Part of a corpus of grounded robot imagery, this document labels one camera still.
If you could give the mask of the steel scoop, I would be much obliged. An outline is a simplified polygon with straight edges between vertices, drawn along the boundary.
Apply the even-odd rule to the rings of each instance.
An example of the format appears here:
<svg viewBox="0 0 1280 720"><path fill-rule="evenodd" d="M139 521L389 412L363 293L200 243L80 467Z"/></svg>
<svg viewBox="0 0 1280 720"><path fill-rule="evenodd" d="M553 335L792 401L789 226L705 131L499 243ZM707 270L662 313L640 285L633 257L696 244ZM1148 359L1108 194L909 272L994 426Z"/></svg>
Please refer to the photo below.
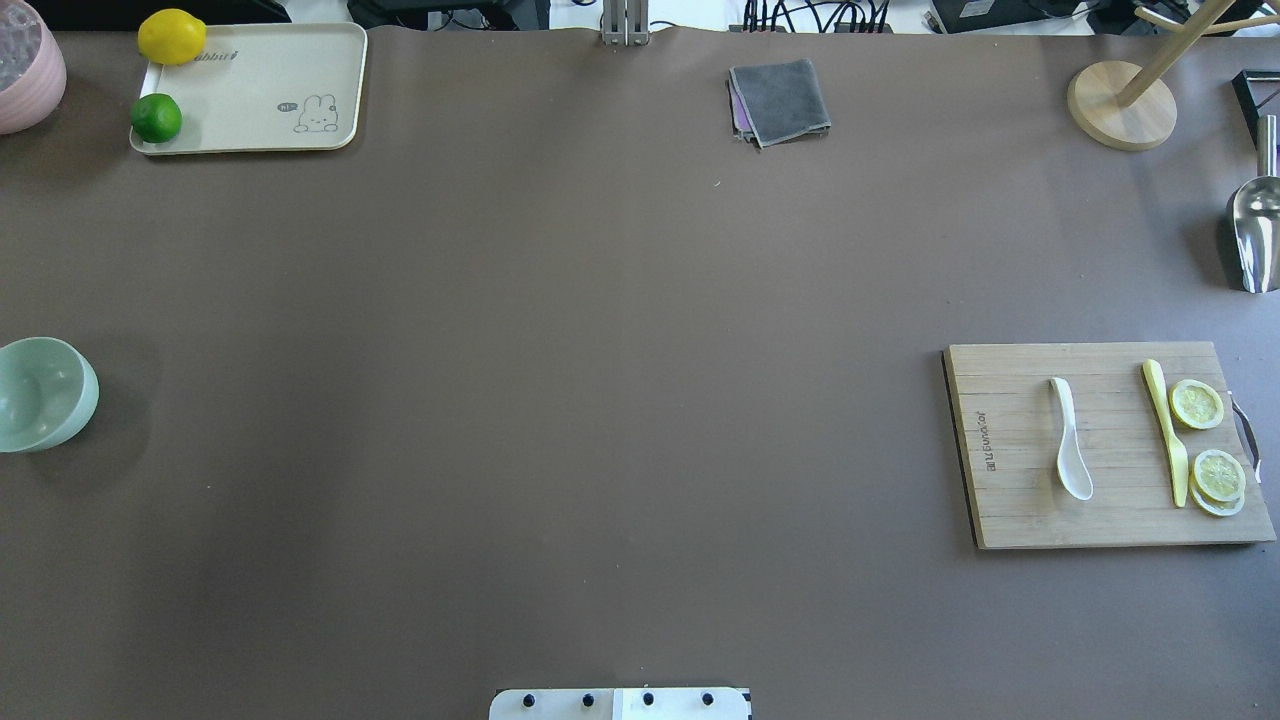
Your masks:
<svg viewBox="0 0 1280 720"><path fill-rule="evenodd" d="M1256 137L1257 177L1231 193L1228 209L1242 269L1242 287L1251 293L1279 287L1277 118L1260 118Z"/></svg>

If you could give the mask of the light green bowl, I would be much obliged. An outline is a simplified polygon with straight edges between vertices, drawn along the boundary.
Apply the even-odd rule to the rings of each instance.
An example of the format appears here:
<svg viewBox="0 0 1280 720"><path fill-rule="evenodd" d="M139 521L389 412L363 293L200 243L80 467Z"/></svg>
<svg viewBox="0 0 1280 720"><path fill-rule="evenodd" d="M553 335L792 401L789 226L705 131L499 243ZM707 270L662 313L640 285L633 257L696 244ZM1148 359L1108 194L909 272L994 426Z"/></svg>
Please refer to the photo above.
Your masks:
<svg viewBox="0 0 1280 720"><path fill-rule="evenodd" d="M31 337L1 350L1 451L61 445L88 424L100 383L88 360L63 340Z"/></svg>

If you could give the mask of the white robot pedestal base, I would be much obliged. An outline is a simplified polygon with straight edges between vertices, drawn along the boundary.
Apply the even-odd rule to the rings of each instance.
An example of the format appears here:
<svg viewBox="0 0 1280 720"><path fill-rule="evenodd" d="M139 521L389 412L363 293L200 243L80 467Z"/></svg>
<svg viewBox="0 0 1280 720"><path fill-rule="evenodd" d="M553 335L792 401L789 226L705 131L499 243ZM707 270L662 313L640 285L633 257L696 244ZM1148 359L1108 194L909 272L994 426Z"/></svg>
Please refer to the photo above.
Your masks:
<svg viewBox="0 0 1280 720"><path fill-rule="evenodd" d="M751 719L750 691L727 685L506 689L489 719Z"/></svg>

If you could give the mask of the pink bowl with ice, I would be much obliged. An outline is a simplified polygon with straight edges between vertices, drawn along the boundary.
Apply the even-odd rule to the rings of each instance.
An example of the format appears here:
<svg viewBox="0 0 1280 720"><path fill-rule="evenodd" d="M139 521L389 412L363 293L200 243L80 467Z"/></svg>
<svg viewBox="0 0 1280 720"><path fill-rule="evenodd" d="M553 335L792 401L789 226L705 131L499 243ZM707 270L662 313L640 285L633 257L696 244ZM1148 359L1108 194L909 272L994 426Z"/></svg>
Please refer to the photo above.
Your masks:
<svg viewBox="0 0 1280 720"><path fill-rule="evenodd" d="M60 104L67 67L58 41L26 1L1 3L1 135L29 129Z"/></svg>

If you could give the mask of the cream tray with bunny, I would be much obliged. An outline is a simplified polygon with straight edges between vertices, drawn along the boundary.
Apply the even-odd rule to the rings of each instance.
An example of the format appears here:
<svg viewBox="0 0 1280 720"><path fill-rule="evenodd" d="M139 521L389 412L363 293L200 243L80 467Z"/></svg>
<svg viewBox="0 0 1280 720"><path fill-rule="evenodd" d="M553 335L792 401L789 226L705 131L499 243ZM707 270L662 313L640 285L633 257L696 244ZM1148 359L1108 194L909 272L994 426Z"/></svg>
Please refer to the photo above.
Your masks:
<svg viewBox="0 0 1280 720"><path fill-rule="evenodd" d="M165 143L129 135L143 155L330 150L357 133L369 37L352 22L211 26L186 64L150 63L141 95L183 115Z"/></svg>

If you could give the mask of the lemon slice near knife blade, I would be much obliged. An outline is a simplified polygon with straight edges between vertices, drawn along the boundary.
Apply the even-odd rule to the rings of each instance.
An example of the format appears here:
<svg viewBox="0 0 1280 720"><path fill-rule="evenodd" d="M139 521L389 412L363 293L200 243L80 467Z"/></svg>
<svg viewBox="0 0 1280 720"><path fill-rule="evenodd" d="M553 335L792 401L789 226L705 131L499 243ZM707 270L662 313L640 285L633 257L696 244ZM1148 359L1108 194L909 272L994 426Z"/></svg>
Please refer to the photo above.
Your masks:
<svg viewBox="0 0 1280 720"><path fill-rule="evenodd" d="M1202 511L1230 518L1245 505L1245 470L1233 455L1208 448L1198 454L1192 464L1189 491Z"/></svg>

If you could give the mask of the aluminium frame post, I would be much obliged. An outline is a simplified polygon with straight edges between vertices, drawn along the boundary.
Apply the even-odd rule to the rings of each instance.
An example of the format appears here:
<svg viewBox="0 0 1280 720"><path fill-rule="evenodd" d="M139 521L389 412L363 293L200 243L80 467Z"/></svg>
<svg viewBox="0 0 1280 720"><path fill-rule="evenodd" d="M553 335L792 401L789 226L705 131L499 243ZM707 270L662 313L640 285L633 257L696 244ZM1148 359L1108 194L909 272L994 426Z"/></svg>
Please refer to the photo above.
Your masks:
<svg viewBox="0 0 1280 720"><path fill-rule="evenodd" d="M611 47L644 46L650 41L648 0L602 1L602 42Z"/></svg>

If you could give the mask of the white ceramic spoon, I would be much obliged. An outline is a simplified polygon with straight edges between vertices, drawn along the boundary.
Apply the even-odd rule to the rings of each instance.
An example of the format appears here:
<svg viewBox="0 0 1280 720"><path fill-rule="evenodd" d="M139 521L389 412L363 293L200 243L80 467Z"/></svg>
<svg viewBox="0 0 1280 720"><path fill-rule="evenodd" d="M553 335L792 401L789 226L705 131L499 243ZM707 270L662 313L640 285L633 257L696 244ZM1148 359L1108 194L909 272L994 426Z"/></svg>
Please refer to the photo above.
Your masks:
<svg viewBox="0 0 1280 720"><path fill-rule="evenodd" d="M1094 495L1094 484L1079 445L1076 410L1069 382L1062 377L1050 377L1048 384L1059 402L1062 424L1061 438L1056 455L1056 471L1064 489L1080 501L1089 501Z"/></svg>

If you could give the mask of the green lime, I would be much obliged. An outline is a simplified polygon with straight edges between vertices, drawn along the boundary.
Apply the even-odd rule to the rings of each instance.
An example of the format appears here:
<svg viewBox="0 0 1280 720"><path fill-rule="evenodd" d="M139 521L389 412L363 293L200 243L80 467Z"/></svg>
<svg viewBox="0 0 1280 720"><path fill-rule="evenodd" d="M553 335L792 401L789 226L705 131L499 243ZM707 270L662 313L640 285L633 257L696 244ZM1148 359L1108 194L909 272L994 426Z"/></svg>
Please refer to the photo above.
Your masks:
<svg viewBox="0 0 1280 720"><path fill-rule="evenodd" d="M183 114L177 100L168 94L147 94L131 108L131 128L146 143L165 143L183 128Z"/></svg>

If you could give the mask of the wooden mug tree stand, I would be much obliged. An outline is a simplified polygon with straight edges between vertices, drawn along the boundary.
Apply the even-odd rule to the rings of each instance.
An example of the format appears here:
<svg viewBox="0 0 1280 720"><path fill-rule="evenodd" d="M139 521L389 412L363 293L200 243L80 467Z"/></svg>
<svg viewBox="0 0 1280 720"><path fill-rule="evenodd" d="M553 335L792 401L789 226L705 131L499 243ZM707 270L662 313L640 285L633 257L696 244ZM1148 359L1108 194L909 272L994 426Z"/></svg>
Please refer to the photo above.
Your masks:
<svg viewBox="0 0 1280 720"><path fill-rule="evenodd" d="M1202 1L1188 20L1171 20L1138 8L1135 14L1169 32L1155 59L1139 67L1129 61L1097 61L1076 73L1066 91L1074 122L1097 142L1123 151L1144 151L1165 142L1178 120L1178 106L1161 77L1201 37L1279 23L1277 3L1265 1L1266 17L1221 22L1230 1Z"/></svg>

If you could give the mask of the yellow lemon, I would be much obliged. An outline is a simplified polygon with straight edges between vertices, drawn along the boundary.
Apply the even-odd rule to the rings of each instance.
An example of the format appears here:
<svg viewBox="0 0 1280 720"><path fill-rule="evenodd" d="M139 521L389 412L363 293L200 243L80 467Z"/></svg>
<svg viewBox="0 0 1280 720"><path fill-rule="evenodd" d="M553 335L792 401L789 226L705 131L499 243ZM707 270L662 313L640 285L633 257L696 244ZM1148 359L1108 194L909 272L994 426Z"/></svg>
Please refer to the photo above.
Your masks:
<svg viewBox="0 0 1280 720"><path fill-rule="evenodd" d="M148 61L180 65L196 59L205 47L207 26L179 8L165 8L148 15L138 27L136 45Z"/></svg>

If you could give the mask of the grey folded cloth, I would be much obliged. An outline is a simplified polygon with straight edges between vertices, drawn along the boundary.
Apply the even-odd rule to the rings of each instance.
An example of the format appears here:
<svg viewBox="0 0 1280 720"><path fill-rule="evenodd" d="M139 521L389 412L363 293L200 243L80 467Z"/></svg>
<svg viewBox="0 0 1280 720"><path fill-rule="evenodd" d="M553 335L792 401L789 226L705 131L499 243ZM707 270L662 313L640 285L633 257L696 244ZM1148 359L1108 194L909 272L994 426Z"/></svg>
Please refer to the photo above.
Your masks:
<svg viewBox="0 0 1280 720"><path fill-rule="evenodd" d="M735 135L767 149L832 127L814 63L739 65L728 74Z"/></svg>

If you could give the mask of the bamboo cutting board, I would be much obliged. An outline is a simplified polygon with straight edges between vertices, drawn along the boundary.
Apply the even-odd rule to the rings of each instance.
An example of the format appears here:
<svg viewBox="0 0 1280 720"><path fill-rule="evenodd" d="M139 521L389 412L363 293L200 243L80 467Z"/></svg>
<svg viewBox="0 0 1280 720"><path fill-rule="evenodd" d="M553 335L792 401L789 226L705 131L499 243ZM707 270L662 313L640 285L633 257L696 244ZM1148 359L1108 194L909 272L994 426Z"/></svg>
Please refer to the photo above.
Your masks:
<svg viewBox="0 0 1280 720"><path fill-rule="evenodd" d="M1243 510L1215 518L1172 501L1164 434L1142 364L1169 384L1190 378L1221 395L1228 382L1210 342L952 345L943 351L966 497L983 550L1053 550L1271 542L1257 479ZM1069 495L1056 459L1062 432L1052 378L1064 378L1094 492Z"/></svg>

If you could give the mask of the yellow plastic knife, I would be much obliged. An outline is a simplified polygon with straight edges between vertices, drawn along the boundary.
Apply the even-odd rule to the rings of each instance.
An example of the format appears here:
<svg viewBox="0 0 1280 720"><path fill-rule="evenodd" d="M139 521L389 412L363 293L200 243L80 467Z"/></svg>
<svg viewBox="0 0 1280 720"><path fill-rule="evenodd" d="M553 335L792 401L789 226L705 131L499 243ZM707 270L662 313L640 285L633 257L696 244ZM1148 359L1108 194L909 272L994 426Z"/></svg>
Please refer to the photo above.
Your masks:
<svg viewBox="0 0 1280 720"><path fill-rule="evenodd" d="M1172 503L1183 509L1189 493L1190 466L1187 447L1174 429L1164 369L1157 360L1148 357L1142 363L1142 373L1164 437Z"/></svg>

